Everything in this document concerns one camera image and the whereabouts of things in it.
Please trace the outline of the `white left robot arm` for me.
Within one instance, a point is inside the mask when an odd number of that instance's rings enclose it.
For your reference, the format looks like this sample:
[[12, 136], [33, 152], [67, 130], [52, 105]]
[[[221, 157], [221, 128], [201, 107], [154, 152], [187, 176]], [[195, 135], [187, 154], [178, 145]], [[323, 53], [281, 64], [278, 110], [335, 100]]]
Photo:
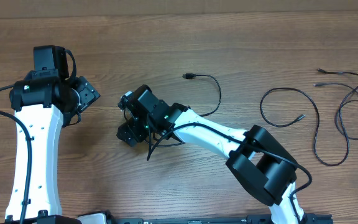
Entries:
[[14, 184], [5, 212], [6, 223], [32, 223], [58, 217], [58, 142], [100, 94], [76, 69], [68, 68], [73, 54], [55, 45], [34, 47], [34, 69], [15, 82], [9, 93], [17, 128]]

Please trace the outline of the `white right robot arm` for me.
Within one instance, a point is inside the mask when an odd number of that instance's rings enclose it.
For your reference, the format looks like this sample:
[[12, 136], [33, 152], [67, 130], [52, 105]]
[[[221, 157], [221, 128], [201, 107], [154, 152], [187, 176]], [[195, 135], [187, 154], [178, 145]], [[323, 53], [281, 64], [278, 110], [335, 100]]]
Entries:
[[166, 104], [147, 85], [128, 91], [117, 104], [131, 118], [120, 125], [117, 137], [130, 146], [149, 142], [149, 154], [165, 139], [203, 147], [226, 160], [228, 169], [253, 198], [269, 207], [273, 223], [304, 223], [296, 198], [299, 165], [264, 128], [229, 128], [212, 122], [190, 107]]

